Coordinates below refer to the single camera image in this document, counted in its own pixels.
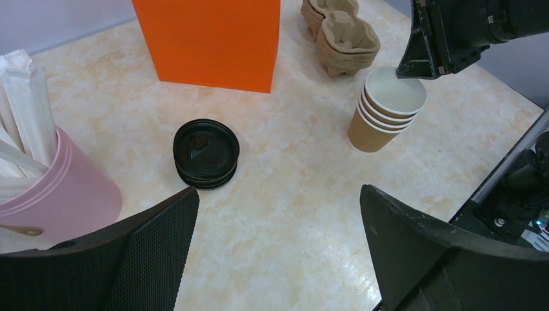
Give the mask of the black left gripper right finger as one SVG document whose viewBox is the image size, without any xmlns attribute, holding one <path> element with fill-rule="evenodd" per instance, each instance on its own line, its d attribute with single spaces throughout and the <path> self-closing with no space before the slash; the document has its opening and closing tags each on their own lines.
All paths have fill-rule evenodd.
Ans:
<svg viewBox="0 0 549 311">
<path fill-rule="evenodd" d="M 363 185 L 384 310 L 547 310 L 548 254 L 480 236 Z"/>
</svg>

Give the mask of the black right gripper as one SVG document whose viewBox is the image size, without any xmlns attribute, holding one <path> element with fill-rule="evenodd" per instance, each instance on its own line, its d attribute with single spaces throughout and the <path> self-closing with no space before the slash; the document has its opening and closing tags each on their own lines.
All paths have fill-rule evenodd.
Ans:
<svg viewBox="0 0 549 311">
<path fill-rule="evenodd" d="M 491 45 L 548 32 L 547 0 L 412 1 L 411 9 L 398 78 L 436 80 L 477 62 Z"/>
</svg>

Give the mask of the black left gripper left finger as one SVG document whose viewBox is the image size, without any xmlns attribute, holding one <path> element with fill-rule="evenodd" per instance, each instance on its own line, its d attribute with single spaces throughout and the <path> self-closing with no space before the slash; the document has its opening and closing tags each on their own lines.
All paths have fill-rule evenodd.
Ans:
<svg viewBox="0 0 549 311">
<path fill-rule="evenodd" d="M 199 210 L 188 187 L 50 249 L 1 255 L 2 310 L 173 310 Z"/>
</svg>

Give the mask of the brown paper cup stack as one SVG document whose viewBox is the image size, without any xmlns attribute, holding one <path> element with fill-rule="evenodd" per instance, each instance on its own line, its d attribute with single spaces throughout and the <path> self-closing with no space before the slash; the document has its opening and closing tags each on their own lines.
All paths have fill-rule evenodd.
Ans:
<svg viewBox="0 0 549 311">
<path fill-rule="evenodd" d="M 379 67 L 364 82 L 348 128 L 350 144 L 377 152 L 404 132 L 426 103 L 427 92 L 416 78 L 398 78 L 396 68 Z"/>
</svg>

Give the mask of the cardboard cup carrier stack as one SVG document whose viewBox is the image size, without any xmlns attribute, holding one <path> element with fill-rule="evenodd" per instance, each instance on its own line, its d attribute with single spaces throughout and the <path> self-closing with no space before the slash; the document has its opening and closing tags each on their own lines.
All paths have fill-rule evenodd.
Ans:
<svg viewBox="0 0 549 311">
<path fill-rule="evenodd" d="M 329 77 L 354 76 L 372 65 L 381 42 L 373 27 L 358 18 L 357 1 L 306 0 L 300 12 Z"/>
</svg>

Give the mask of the pink straw holder cup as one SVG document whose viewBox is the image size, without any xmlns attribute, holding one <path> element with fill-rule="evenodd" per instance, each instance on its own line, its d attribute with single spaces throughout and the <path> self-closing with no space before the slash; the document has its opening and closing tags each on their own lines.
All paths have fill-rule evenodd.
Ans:
<svg viewBox="0 0 549 311">
<path fill-rule="evenodd" d="M 122 209 L 116 183 L 61 129 L 48 171 L 1 204 L 1 225 L 32 227 L 57 244 L 114 224 Z"/>
</svg>

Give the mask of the black lid stack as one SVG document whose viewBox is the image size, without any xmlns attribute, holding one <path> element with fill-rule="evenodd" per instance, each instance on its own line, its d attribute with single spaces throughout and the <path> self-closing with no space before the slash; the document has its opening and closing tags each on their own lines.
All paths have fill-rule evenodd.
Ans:
<svg viewBox="0 0 549 311">
<path fill-rule="evenodd" d="M 214 190 L 236 173 L 240 144 L 226 125 L 212 119 L 194 119 L 177 130 L 173 155 L 177 173 L 187 185 Z"/>
</svg>

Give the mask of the orange paper bag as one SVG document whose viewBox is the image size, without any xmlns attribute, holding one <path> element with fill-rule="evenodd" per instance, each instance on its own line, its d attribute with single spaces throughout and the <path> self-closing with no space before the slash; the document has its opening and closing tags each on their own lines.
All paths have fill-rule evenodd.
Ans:
<svg viewBox="0 0 549 311">
<path fill-rule="evenodd" d="M 132 2 L 159 80 L 270 93 L 279 0 Z"/>
</svg>

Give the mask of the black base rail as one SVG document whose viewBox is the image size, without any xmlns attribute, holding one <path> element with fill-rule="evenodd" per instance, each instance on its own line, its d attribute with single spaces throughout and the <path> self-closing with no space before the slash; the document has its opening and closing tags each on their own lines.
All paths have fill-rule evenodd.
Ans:
<svg viewBox="0 0 549 311">
<path fill-rule="evenodd" d="M 548 251 L 548 132 L 521 150 L 503 176 L 449 221 L 474 234 Z"/>
</svg>

